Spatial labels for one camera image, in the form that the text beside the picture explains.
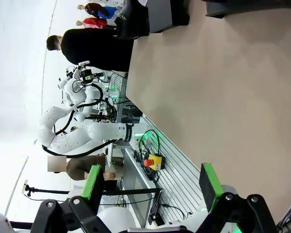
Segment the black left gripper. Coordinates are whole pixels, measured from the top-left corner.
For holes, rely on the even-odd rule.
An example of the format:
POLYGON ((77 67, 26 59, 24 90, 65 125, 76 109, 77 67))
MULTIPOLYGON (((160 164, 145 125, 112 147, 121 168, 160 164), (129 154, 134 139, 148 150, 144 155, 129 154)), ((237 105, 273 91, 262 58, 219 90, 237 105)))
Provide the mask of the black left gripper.
POLYGON ((92 73, 90 69, 84 69, 80 71, 80 80, 83 83, 91 83, 96 78, 97 75, 95 73, 92 73))

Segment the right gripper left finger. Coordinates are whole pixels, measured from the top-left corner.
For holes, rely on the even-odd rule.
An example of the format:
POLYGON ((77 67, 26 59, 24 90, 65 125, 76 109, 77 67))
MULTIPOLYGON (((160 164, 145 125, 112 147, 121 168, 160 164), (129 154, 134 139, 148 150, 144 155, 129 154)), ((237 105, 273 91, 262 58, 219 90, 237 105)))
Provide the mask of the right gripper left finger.
POLYGON ((82 229, 87 220, 97 216, 104 191, 101 166, 92 166, 79 196, 73 196, 59 203, 44 200, 33 223, 35 233, 66 233, 82 229))

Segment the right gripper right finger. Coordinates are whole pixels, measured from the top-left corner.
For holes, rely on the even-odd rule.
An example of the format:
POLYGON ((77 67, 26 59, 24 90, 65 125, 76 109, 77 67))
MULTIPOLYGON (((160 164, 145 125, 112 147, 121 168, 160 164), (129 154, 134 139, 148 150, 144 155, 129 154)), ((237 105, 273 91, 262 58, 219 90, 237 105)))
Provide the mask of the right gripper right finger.
POLYGON ((242 233, 275 233, 276 224, 263 196, 242 198, 223 189, 211 163, 202 163, 199 186, 208 215, 198 233, 220 233, 226 223, 234 223, 242 233))

